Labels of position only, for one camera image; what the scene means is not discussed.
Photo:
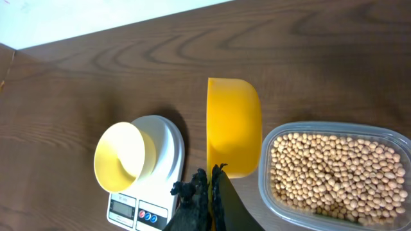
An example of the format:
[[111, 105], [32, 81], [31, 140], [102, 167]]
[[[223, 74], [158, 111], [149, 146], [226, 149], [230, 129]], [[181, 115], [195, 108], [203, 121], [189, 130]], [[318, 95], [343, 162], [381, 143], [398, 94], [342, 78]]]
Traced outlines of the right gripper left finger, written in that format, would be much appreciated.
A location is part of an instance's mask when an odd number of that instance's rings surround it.
[[178, 196], [180, 203], [163, 231], [209, 231], [212, 219], [208, 188], [206, 171], [201, 168], [190, 182], [175, 182], [170, 193]]

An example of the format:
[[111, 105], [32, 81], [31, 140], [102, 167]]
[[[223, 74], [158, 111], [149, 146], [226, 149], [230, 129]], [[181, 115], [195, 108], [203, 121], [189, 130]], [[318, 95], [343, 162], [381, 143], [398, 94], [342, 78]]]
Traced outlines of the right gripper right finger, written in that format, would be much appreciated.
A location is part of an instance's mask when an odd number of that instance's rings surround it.
[[212, 169], [212, 203], [214, 227], [216, 231], [264, 231], [252, 217], [229, 180], [223, 167]]

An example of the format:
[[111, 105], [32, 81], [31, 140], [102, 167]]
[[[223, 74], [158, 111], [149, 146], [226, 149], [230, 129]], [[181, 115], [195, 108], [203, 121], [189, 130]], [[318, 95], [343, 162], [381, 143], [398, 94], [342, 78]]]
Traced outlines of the yellow measuring scoop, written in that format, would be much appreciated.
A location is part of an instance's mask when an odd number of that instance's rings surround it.
[[[245, 80], [209, 78], [207, 86], [207, 177], [215, 165], [229, 180], [244, 178], [258, 168], [262, 143], [261, 103], [255, 88]], [[212, 203], [210, 186], [210, 209]]]

